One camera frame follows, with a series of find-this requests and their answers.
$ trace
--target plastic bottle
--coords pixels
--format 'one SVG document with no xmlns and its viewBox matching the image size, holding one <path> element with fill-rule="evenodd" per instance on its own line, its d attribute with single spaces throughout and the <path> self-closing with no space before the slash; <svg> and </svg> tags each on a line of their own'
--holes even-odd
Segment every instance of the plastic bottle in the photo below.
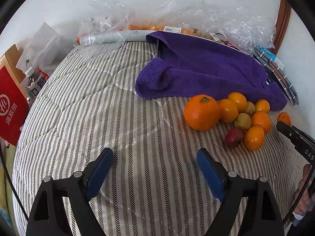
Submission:
<svg viewBox="0 0 315 236">
<path fill-rule="evenodd" d="M 28 78 L 27 87 L 30 90 L 28 95 L 31 99 L 35 99 L 44 87 L 46 80 L 38 71 L 35 71 L 33 67 L 26 70 L 25 75 Z"/>
</svg>

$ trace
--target tangerine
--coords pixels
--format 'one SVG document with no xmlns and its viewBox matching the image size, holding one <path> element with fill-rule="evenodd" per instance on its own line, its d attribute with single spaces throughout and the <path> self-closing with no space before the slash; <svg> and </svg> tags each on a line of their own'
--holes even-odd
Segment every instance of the tangerine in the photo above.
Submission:
<svg viewBox="0 0 315 236">
<path fill-rule="evenodd" d="M 164 28 L 165 28 L 165 26 L 163 26 L 163 25 L 157 25 L 155 30 L 164 31 Z"/>
<path fill-rule="evenodd" d="M 148 30 L 149 27 L 145 25 L 130 25 L 130 30 Z"/>
<path fill-rule="evenodd" d="M 262 111 L 265 113 L 269 113 L 270 105 L 267 100 L 261 99 L 261 100 L 258 100 L 257 103 L 255 104 L 255 109 L 256 109 L 256 112 Z"/>
<path fill-rule="evenodd" d="M 243 94 L 239 92 L 232 92 L 227 96 L 227 98 L 236 104 L 238 113 L 242 113 L 246 110 L 247 100 Z"/>
<path fill-rule="evenodd" d="M 235 103 L 227 98 L 223 98 L 218 104 L 221 110 L 220 120 L 224 123 L 233 122 L 238 115 Z"/>
<path fill-rule="evenodd" d="M 181 34 L 193 34 L 194 30 L 193 29 L 182 29 Z"/>
<path fill-rule="evenodd" d="M 194 130 L 209 131 L 220 119 L 220 106 L 210 96 L 197 95 L 188 100 L 184 117 Z"/>
<path fill-rule="evenodd" d="M 249 151 L 256 151 L 262 147 L 265 141 L 265 133 L 261 126 L 253 126 L 246 131 L 244 144 Z"/>
<path fill-rule="evenodd" d="M 287 112 L 282 112 L 281 114 L 279 114 L 279 116 L 277 118 L 277 123 L 280 121 L 282 121 L 286 125 L 289 125 L 290 127 L 292 127 L 292 120 L 291 120 L 290 115 Z"/>
<path fill-rule="evenodd" d="M 259 111 L 252 116 L 252 126 L 261 126 L 265 134 L 271 129 L 271 120 L 265 112 Z"/>
</svg>

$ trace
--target purple cloth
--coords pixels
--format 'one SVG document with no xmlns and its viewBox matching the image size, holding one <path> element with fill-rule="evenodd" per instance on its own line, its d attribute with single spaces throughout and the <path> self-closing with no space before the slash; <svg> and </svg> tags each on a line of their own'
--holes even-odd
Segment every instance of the purple cloth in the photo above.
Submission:
<svg viewBox="0 0 315 236">
<path fill-rule="evenodd" d="M 152 59 L 135 83 L 140 97 L 189 98 L 206 94 L 220 100 L 236 91 L 253 103 L 266 99 L 271 110 L 282 110 L 287 104 L 279 86 L 266 83 L 268 73 L 252 57 L 184 34 L 158 31 L 146 36 L 149 43 L 158 39 L 160 58 Z"/>
</svg>

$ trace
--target striped blanket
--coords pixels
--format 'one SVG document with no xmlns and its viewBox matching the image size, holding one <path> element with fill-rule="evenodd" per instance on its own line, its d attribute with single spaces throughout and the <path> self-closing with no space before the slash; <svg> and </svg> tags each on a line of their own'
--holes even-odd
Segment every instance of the striped blanket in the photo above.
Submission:
<svg viewBox="0 0 315 236">
<path fill-rule="evenodd" d="M 26 212 L 45 176 L 69 177 L 109 147 L 113 167 L 90 202 L 107 236 L 204 235 L 220 207 L 195 162 L 196 151 L 205 147 L 227 170 L 265 176 L 284 216 L 305 161 L 276 131 L 280 112 L 270 112 L 272 128 L 259 151 L 227 149 L 222 141 L 231 125 L 192 130 L 183 117 L 187 98 L 144 100 L 135 94 L 137 75 L 156 53 L 155 45 L 130 42 L 110 57 L 84 63 L 76 47 L 58 66 L 31 108 L 16 151 L 13 183 Z M 73 235 L 80 235 L 69 200 L 64 203 Z M 243 199 L 232 236 L 245 207 Z M 27 222 L 16 201 L 14 212 L 25 235 Z"/>
</svg>

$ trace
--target bottle cap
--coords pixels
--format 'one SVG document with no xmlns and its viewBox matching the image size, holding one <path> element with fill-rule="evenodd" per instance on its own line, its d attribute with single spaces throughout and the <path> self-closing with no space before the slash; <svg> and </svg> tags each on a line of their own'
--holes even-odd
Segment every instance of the bottle cap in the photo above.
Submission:
<svg viewBox="0 0 315 236">
<path fill-rule="evenodd" d="M 30 78 L 34 72 L 34 68 L 30 67 L 28 70 L 26 70 L 25 75 L 27 78 Z"/>
</svg>

